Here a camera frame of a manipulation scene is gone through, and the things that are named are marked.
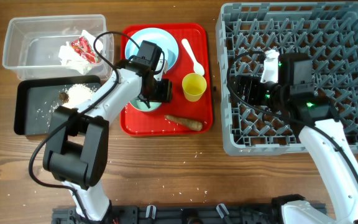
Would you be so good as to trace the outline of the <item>green bowl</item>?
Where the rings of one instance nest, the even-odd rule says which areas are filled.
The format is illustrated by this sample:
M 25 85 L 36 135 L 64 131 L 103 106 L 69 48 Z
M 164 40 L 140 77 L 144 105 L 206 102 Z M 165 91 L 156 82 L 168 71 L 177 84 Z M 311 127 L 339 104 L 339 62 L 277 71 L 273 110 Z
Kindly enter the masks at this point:
M 144 102 L 140 101 L 138 98 L 134 98 L 129 102 L 132 107 L 141 112 L 151 112 L 155 111 L 160 105 L 160 102 L 150 102 L 148 107 Z

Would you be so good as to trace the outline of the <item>yellow plastic cup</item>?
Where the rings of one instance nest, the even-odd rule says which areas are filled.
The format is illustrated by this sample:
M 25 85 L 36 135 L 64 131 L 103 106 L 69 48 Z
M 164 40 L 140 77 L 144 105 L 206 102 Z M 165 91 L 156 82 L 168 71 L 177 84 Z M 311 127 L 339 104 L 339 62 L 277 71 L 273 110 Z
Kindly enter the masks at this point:
M 207 83 L 204 76 L 197 73 L 189 73 L 183 78 L 181 86 L 185 98 L 190 102 L 196 102 L 206 91 Z

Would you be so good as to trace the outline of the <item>large light blue plate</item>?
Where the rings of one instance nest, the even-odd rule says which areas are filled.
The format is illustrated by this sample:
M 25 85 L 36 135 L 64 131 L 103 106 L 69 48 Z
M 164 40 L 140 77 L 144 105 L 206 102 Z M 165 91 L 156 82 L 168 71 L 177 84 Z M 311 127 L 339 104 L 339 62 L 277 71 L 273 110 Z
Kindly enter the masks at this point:
M 133 39 L 138 45 L 140 45 L 143 40 L 157 44 L 165 53 L 168 70 L 170 70 L 177 62 L 179 48 L 177 41 L 171 33 L 163 29 L 151 27 L 135 32 L 131 35 L 131 39 Z

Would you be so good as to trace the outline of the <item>brown carrot piece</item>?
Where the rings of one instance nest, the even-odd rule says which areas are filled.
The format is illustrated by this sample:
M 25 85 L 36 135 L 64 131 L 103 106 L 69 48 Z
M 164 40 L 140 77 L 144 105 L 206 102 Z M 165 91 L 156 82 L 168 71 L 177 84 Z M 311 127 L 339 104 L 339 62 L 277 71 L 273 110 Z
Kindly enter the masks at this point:
M 168 114 L 165 115 L 165 118 L 169 121 L 173 121 L 174 123 L 180 124 L 192 131 L 201 131 L 203 128 L 203 124 L 201 122 L 193 119 L 182 118 Z

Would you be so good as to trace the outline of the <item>pile of white rice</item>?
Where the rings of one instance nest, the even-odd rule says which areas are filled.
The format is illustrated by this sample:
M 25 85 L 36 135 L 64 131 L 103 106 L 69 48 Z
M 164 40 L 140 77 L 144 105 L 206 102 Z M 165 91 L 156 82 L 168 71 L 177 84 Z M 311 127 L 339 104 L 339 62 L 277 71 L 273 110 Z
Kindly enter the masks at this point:
M 75 106 L 80 105 L 82 102 L 89 100 L 98 90 L 100 84 L 85 83 L 85 84 L 73 84 L 48 87 L 47 93 L 42 93 L 45 96 L 45 100 L 40 100 L 40 106 L 36 106 L 36 121 L 40 121 L 42 124 L 50 125 L 52 113 L 59 107 L 64 106 L 72 109 Z M 68 103 L 62 103 L 58 96 L 61 92 L 66 92 L 69 96 Z

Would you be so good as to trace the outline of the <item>red snack wrapper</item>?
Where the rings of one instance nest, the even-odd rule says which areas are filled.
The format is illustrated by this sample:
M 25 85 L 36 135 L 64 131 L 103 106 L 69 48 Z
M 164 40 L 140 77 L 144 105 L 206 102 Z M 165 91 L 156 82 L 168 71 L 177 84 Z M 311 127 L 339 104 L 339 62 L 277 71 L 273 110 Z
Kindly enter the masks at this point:
M 71 48 L 83 59 L 89 63 L 99 63 L 99 57 L 90 46 L 85 37 L 80 37 L 70 44 Z

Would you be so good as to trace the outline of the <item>dark brown food lump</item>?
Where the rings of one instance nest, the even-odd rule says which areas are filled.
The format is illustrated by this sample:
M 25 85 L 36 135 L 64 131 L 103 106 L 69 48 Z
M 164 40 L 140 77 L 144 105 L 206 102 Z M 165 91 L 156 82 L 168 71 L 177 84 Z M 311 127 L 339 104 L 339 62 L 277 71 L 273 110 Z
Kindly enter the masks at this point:
M 69 96 L 66 92 L 61 92 L 58 96 L 58 99 L 64 104 L 64 103 L 68 103 L 69 101 Z

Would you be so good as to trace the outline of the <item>white paper napkin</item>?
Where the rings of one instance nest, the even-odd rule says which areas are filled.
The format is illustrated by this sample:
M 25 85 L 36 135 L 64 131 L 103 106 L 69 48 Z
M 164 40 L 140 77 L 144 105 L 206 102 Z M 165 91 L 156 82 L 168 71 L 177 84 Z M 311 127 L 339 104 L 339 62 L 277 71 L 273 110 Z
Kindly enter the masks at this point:
M 92 46 L 92 49 L 97 53 L 101 53 L 103 49 L 103 43 L 100 40 L 96 41 L 96 48 L 93 47 L 93 44 L 96 40 L 96 37 L 91 35 L 88 31 L 82 30 L 80 37 L 85 37 L 90 46 Z M 96 65 L 97 63 L 89 63 L 85 59 L 81 58 L 70 46 L 70 44 L 73 42 L 66 41 L 65 45 L 62 45 L 60 47 L 58 57 L 60 59 L 60 63 L 62 66 L 67 66 L 70 69 L 76 70 L 81 75 L 85 75 L 88 73 L 92 68 L 93 65 Z

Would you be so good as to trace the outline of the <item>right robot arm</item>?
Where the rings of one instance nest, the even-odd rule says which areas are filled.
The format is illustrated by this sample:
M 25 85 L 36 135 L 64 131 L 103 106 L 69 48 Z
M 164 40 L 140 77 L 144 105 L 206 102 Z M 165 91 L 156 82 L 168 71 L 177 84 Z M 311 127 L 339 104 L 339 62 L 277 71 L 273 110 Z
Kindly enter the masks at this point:
M 231 96 L 242 104 L 290 125 L 304 145 L 325 184 L 335 218 L 321 213 L 300 195 L 272 200 L 274 223 L 358 223 L 358 162 L 344 134 L 331 100 L 314 95 L 312 61 L 308 54 L 256 53 L 264 60 L 261 78 L 244 85 L 227 83 Z

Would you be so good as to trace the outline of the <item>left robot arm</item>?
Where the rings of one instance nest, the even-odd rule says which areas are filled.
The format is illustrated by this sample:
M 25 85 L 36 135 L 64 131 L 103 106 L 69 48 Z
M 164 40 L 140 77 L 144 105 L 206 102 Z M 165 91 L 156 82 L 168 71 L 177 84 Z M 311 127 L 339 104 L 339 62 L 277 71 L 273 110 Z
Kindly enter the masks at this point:
M 72 107 L 58 107 L 45 140 L 43 167 L 72 194 L 75 207 L 67 223 L 113 223 L 112 202 L 105 195 L 102 175 L 108 163 L 109 128 L 132 100 L 149 107 L 172 99 L 172 83 L 163 78 L 163 50 L 142 41 L 137 53 L 120 60 L 112 75 L 91 98 Z

